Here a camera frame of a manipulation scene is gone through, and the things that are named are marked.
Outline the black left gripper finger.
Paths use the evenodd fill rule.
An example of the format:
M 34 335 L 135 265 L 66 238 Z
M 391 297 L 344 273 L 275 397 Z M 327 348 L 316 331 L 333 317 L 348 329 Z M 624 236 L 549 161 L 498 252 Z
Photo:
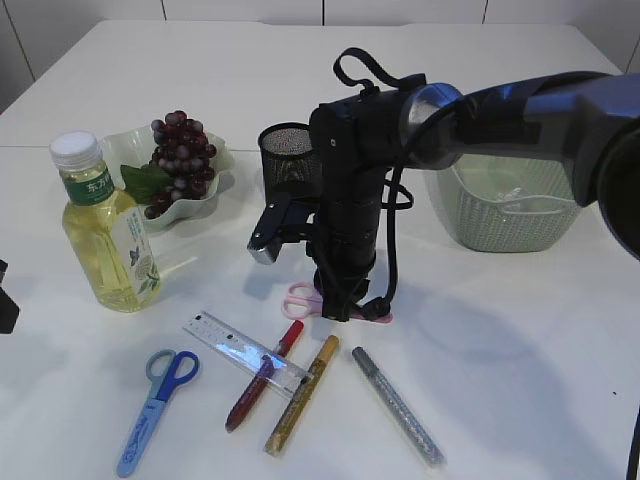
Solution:
M 11 334 L 20 315 L 20 307 L 0 287 L 0 333 Z

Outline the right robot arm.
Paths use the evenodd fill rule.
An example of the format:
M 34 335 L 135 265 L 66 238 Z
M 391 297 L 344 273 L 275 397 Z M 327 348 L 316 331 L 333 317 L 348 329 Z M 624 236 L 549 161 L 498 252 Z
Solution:
M 559 162 L 576 203 L 597 203 L 615 239 L 639 252 L 639 78 L 568 72 L 461 94 L 444 83 L 373 91 L 316 108 L 322 164 L 311 247 L 325 317 L 386 316 L 365 300 L 381 214 L 393 216 L 405 169 L 443 170 L 465 154 Z

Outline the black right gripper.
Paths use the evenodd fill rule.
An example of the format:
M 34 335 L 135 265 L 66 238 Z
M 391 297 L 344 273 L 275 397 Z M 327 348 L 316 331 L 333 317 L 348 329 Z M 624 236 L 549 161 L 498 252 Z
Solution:
M 386 167 L 341 171 L 322 169 L 320 208 L 314 223 L 322 230 L 325 258 L 350 300 L 334 288 L 322 292 L 321 315 L 347 322 L 359 313 L 370 281 L 364 279 L 376 259 L 376 241 Z

